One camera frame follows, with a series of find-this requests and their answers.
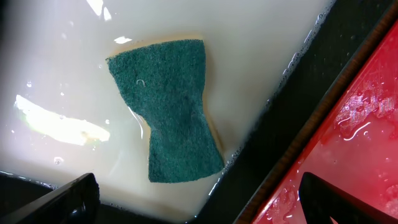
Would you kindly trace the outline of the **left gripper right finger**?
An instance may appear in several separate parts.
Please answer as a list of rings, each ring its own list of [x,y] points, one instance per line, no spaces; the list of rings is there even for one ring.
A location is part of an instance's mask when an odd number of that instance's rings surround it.
[[[397,219],[370,206],[310,172],[298,190],[307,224],[397,224]]]

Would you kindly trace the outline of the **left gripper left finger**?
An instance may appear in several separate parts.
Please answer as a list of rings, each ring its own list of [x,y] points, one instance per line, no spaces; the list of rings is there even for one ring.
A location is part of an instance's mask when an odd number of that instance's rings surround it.
[[[8,213],[1,224],[94,223],[100,206],[95,175],[86,173]]]

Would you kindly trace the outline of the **green scrubbing sponge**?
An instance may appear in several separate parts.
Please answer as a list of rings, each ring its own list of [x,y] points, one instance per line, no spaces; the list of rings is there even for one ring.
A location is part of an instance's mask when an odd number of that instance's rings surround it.
[[[150,127],[151,182],[195,181],[224,168],[203,107],[202,40],[150,44],[106,62],[125,104]]]

